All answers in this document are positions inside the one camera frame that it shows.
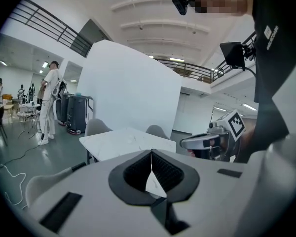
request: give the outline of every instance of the railing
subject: railing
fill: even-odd
[[[166,65],[170,69],[172,69],[174,72],[178,73],[180,76],[186,77],[186,78],[193,78],[198,81],[203,81],[205,83],[211,83],[213,81],[214,73],[212,70],[197,66],[194,64],[186,63],[186,62],[174,62],[170,60],[164,60],[164,59],[157,59],[158,62],[161,62],[162,64]]]
[[[254,41],[254,36],[256,35],[256,32],[253,32],[243,43],[241,44],[251,44]],[[214,76],[213,81],[217,80],[219,77],[218,73],[221,72],[222,75],[225,75],[226,73],[230,72],[232,70],[232,67],[230,65],[227,65],[226,60],[221,62],[215,69],[214,69]]]
[[[92,46],[74,29],[31,0],[22,0],[9,18],[40,31],[83,57],[87,56]]]

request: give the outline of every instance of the floor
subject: floor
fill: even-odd
[[[25,188],[32,177],[53,175],[65,168],[86,161],[85,148],[79,142],[79,137],[84,136],[84,134],[71,135],[66,131],[65,127],[56,124],[55,139],[49,140],[47,145],[37,147],[41,133],[35,134],[34,129],[29,124],[26,131],[23,132],[25,130],[24,124],[20,122],[15,113],[13,118],[8,114],[4,114],[3,126],[8,136],[8,146],[4,144],[0,134],[1,164],[5,164],[14,158],[20,158],[26,150],[31,149],[21,159],[11,161],[6,165],[14,176],[19,173],[26,173],[26,178],[21,186],[23,201],[17,205],[18,208],[26,205]],[[187,136],[179,132],[172,133],[171,140],[177,142],[177,153],[187,154],[186,150],[179,146],[180,140]],[[23,178],[24,175],[12,177],[6,168],[0,168],[0,190],[2,194],[7,192],[13,204],[21,200],[19,185]]]

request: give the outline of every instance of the gray chair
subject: gray chair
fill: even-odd
[[[150,127],[148,127],[146,133],[149,133],[151,135],[163,138],[163,139],[167,139],[170,140],[167,135],[164,134],[164,131],[162,130],[162,128],[158,125],[151,125]]]
[[[86,166],[86,164],[83,162],[77,166],[66,168],[55,175],[33,177],[25,189],[25,200],[28,208],[41,194],[48,191],[55,184],[59,183],[61,180],[84,166]]]
[[[102,120],[93,118],[90,119],[87,123],[87,126],[85,128],[84,136],[91,136],[95,134],[105,133],[112,131],[109,129]],[[87,164],[90,164],[90,152],[87,150]]]

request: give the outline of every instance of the striped shirt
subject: striped shirt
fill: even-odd
[[[18,98],[19,99],[22,98],[23,95],[24,95],[24,89],[19,89],[19,91],[18,91]]]

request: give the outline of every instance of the white pants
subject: white pants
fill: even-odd
[[[47,120],[49,123],[49,134],[55,134],[55,117],[53,111],[55,99],[55,97],[51,97],[49,100],[43,100],[41,104],[39,121],[41,132],[45,134],[44,139],[47,139]]]

